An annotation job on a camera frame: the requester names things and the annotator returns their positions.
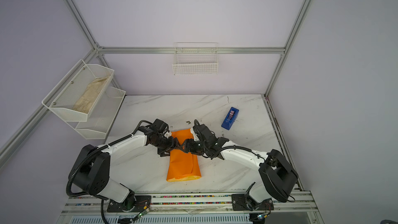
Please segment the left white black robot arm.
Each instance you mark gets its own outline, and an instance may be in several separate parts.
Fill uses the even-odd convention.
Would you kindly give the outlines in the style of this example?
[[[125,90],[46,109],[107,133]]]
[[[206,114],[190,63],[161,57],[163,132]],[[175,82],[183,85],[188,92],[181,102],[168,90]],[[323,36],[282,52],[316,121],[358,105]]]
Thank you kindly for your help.
[[[164,156],[179,142],[172,136],[169,125],[156,119],[154,122],[141,120],[131,134],[113,142],[84,146],[69,173],[66,194],[69,197],[90,195],[126,206],[134,205],[134,191],[112,179],[110,171],[118,158],[148,145],[156,147]]]

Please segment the yellow orange wrapping paper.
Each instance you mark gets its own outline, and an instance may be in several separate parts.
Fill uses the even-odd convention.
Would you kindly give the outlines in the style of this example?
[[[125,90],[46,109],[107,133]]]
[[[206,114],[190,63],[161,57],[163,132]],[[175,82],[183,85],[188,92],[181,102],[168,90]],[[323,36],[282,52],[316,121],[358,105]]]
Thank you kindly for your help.
[[[168,182],[183,182],[202,177],[198,157],[174,149],[170,152],[170,164],[166,180]]]

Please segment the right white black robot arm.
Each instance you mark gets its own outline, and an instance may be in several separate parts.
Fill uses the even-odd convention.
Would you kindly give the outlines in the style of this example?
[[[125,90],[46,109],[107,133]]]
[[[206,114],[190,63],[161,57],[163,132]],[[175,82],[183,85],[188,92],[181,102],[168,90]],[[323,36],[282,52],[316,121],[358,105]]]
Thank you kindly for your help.
[[[179,150],[209,159],[233,161],[259,173],[262,183],[248,188],[249,201],[261,203],[271,198],[282,203],[294,201],[291,192],[298,174],[280,151],[264,152],[240,146],[225,137],[217,137],[204,124],[194,125],[190,131],[193,138],[178,145]]]

